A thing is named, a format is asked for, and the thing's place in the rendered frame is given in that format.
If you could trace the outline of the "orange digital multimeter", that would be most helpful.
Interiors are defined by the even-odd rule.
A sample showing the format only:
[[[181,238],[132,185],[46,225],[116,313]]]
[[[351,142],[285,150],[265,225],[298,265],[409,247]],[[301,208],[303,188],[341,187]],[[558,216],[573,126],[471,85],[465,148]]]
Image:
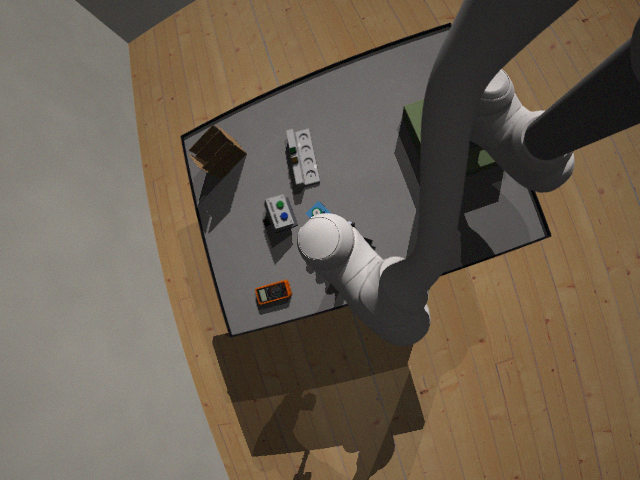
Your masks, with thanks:
[[[256,288],[255,292],[260,305],[292,296],[288,280]]]

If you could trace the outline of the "brown cardboard box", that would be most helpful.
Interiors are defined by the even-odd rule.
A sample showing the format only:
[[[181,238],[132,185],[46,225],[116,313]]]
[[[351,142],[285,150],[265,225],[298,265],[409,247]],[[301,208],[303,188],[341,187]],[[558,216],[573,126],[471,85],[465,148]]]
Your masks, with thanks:
[[[234,138],[230,135],[227,137],[227,133],[217,127],[212,125],[189,149],[197,154],[195,157],[188,154],[199,169],[222,179],[247,153],[238,147],[240,145],[236,141],[231,141]]]

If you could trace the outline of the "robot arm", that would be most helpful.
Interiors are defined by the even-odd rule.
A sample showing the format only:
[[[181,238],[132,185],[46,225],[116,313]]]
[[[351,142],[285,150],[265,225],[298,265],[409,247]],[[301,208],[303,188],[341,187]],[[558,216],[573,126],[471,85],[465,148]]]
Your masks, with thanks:
[[[469,149],[481,146],[521,186],[551,192],[572,175],[572,151],[640,124],[640,17],[632,37],[546,111],[522,106],[502,70],[578,1],[463,1],[425,92],[418,236],[408,258],[383,260],[335,214],[299,229],[304,261],[385,341],[409,346],[429,330],[428,290],[453,252]]]

